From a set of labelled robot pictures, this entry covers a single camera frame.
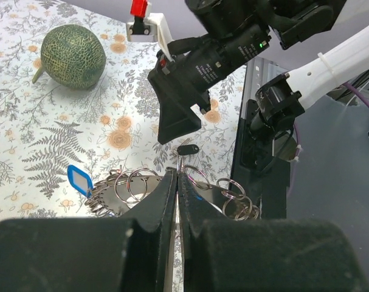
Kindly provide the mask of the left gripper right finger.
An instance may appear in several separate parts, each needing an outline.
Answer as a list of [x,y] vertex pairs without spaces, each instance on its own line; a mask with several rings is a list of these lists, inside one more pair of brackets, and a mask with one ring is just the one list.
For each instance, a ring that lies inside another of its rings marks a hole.
[[235,221],[178,176],[185,291],[369,291],[340,228],[323,220]]

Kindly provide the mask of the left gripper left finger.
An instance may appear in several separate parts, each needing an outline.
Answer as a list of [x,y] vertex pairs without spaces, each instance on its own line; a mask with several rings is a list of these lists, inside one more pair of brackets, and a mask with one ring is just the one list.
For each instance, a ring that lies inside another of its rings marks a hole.
[[0,291],[170,291],[177,172],[121,217],[0,221]]

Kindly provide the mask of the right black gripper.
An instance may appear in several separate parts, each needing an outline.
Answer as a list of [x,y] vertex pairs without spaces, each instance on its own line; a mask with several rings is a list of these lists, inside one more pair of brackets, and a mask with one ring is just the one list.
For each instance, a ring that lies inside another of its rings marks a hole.
[[173,61],[159,51],[148,74],[160,106],[158,142],[164,145],[198,131],[201,120],[191,107],[210,111],[209,89],[267,49],[269,40],[268,27],[251,24],[225,39],[206,34],[173,41]]

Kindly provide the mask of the metal ring disc with keyrings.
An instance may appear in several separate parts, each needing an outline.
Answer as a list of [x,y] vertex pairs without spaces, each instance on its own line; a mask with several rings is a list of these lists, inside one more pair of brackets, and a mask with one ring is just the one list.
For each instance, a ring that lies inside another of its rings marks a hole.
[[184,173],[113,173],[85,193],[102,237],[90,291],[171,291],[175,230],[185,291],[264,291],[258,255],[247,244],[255,223],[236,223],[203,199]]

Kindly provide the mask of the blue key tag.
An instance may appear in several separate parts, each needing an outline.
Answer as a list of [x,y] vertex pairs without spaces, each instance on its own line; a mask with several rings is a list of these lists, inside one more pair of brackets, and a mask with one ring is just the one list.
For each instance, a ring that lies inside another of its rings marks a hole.
[[74,165],[69,165],[67,167],[67,178],[70,185],[83,196],[86,198],[92,196],[94,186],[91,177],[87,173]]

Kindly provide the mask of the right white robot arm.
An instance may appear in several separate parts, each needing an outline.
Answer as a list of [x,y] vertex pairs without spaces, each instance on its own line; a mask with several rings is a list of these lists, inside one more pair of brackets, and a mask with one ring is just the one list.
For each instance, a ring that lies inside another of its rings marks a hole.
[[[369,69],[369,25],[340,41],[352,19],[369,13],[369,1],[187,1],[204,36],[174,40],[161,13],[152,13],[160,51],[148,74],[159,104],[158,142],[198,131],[192,111],[211,109],[209,89],[256,56],[285,71],[261,86],[252,133],[268,137],[321,96]],[[325,50],[324,34],[333,37]]]

